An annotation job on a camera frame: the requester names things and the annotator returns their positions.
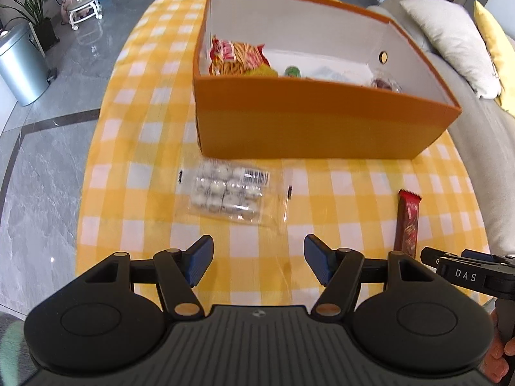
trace green snack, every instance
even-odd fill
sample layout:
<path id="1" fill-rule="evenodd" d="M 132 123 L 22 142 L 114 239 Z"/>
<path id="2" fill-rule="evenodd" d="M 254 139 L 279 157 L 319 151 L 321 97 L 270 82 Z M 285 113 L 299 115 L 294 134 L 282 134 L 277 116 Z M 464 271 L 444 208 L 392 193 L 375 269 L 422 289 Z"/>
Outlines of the green snack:
<path id="1" fill-rule="evenodd" d="M 296 66 L 290 66 L 286 69 L 286 71 L 284 71 L 284 76 L 285 77 L 295 77 L 295 78 L 300 78 L 300 69 L 297 68 Z"/>

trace finger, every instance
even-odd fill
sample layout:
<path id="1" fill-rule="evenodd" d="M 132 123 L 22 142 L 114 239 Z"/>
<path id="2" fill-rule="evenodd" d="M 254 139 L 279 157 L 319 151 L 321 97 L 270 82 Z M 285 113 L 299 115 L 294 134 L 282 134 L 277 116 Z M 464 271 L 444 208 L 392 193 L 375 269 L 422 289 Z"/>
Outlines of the finger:
<path id="1" fill-rule="evenodd" d="M 492 319 L 493 326 L 497 326 L 497 323 L 499 321 L 499 319 L 497 318 L 497 309 L 494 309 L 492 313 L 490 313 L 490 317 Z"/>
<path id="2" fill-rule="evenodd" d="M 508 373 L 508 363 L 504 358 L 495 359 L 490 354 L 485 357 L 485 374 L 503 377 Z"/>
<path id="3" fill-rule="evenodd" d="M 512 338 L 506 343 L 504 352 L 507 356 L 515 356 L 515 338 Z"/>
<path id="4" fill-rule="evenodd" d="M 504 355 L 504 344 L 501 341 L 499 330 L 497 329 L 495 330 L 492 345 L 488 350 L 488 354 L 494 357 L 494 359 L 499 359 Z"/>
<path id="5" fill-rule="evenodd" d="M 489 379 L 492 383 L 499 383 L 499 382 L 503 379 L 502 377 L 496 376 L 495 374 L 492 374 L 491 376 L 486 375 L 486 377 L 488 377 L 488 379 Z"/>

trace chocolate bar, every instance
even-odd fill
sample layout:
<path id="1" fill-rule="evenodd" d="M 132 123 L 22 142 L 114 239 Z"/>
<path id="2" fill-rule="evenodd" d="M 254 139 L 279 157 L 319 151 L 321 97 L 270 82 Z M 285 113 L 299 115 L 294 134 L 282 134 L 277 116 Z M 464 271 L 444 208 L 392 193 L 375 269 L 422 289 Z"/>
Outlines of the chocolate bar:
<path id="1" fill-rule="evenodd" d="M 415 258 L 417 254 L 418 212 L 422 198 L 407 190 L 398 192 L 397 230 L 394 251 Z"/>

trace yellow pillow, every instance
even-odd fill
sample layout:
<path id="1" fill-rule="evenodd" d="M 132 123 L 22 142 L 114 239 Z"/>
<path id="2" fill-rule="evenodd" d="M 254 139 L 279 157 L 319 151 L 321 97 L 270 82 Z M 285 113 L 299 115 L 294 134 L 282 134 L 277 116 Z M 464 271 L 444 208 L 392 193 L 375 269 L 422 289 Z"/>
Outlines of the yellow pillow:
<path id="1" fill-rule="evenodd" d="M 501 94 L 495 101 L 515 115 L 515 50 L 503 28 L 479 1 L 474 3 L 474 20 L 501 80 Z"/>

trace potted plant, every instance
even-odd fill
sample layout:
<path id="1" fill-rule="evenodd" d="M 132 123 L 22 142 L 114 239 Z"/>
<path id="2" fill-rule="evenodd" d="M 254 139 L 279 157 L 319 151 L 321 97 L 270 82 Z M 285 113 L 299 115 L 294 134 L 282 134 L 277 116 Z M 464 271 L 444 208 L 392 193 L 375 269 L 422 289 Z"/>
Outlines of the potted plant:
<path id="1" fill-rule="evenodd" d="M 43 3 L 46 0 L 11 0 L 16 3 L 17 6 L 14 5 L 4 5 L 0 3 L 1 8 L 11 8 L 12 10 L 16 10 L 20 13 L 20 16 L 17 16 L 11 20 L 15 19 L 25 19 L 28 22 L 34 25 L 34 32 L 36 33 L 38 40 L 43 47 L 44 51 L 50 49 L 53 45 L 55 45 L 59 40 L 56 38 L 55 33 L 53 32 L 52 22 L 48 17 L 45 16 L 43 12 Z"/>

